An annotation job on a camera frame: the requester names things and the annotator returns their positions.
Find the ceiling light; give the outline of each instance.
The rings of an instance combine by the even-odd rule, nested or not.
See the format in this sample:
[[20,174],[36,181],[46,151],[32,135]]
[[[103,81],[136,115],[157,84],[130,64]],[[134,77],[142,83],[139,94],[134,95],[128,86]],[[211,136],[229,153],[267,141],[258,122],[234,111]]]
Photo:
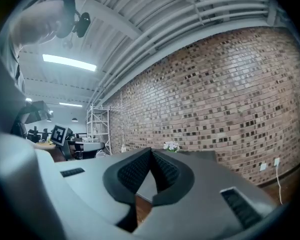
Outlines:
[[42,57],[45,62],[64,64],[64,65],[73,66],[76,68],[81,68],[84,70],[95,71],[97,68],[96,65],[92,65],[92,64],[82,62],[79,60],[75,60],[75,59],[71,59],[71,58],[64,58],[64,57],[48,55],[48,54],[42,54]]
[[73,107],[82,107],[82,105],[77,105],[77,104],[69,104],[69,103],[62,103],[62,102],[59,102],[60,105],[65,105],[65,106],[73,106]]

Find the electrical outlet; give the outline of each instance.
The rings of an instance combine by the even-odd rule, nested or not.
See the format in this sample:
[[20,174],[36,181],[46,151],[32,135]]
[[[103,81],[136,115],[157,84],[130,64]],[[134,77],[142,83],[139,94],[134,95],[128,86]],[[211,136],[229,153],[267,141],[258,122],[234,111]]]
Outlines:
[[280,157],[274,159],[274,166],[277,166],[280,163]]
[[263,171],[267,168],[267,164],[266,163],[263,163],[260,165],[260,171]]
[[127,152],[127,148],[124,145],[122,145],[122,147],[121,147],[121,153],[123,153],[123,152]]

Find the black vent grille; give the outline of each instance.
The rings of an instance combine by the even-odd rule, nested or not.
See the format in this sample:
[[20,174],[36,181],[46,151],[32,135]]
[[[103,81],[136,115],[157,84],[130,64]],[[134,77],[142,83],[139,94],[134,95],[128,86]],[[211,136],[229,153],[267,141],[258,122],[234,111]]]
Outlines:
[[150,169],[150,152],[139,156],[118,171],[118,179],[132,193],[137,193]]
[[80,173],[83,173],[83,172],[85,172],[85,170],[82,169],[82,168],[75,168],[75,169],[71,169],[71,170],[60,171],[61,175],[64,178],[72,176],[72,175],[80,174]]
[[222,191],[220,194],[244,229],[248,229],[262,220],[261,215],[258,214],[253,207],[251,207],[251,205],[235,188],[227,189]]
[[151,164],[151,172],[155,178],[158,193],[170,188],[177,180],[180,172],[171,162],[153,154],[154,162]]

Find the vent slot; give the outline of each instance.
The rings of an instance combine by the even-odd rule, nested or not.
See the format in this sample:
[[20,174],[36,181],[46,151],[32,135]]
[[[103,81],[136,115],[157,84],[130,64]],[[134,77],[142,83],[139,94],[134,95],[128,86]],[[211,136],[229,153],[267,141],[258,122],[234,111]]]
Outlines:
[[71,170],[60,171],[61,175],[64,178],[72,176],[72,175],[80,174],[80,173],[83,173],[83,172],[85,172],[85,170],[82,169],[82,168],[76,168],[76,169],[71,169]]
[[220,192],[244,229],[248,229],[262,220],[262,217],[247,202],[235,188],[229,188]]

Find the brick wall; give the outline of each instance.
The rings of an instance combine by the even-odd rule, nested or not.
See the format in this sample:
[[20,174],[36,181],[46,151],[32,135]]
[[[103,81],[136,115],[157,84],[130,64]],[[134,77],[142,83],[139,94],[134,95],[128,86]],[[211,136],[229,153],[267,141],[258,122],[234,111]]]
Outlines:
[[[213,149],[259,184],[300,162],[300,50],[285,29],[245,28],[184,47],[135,77],[105,104],[112,152]],[[260,172],[260,164],[267,169]]]

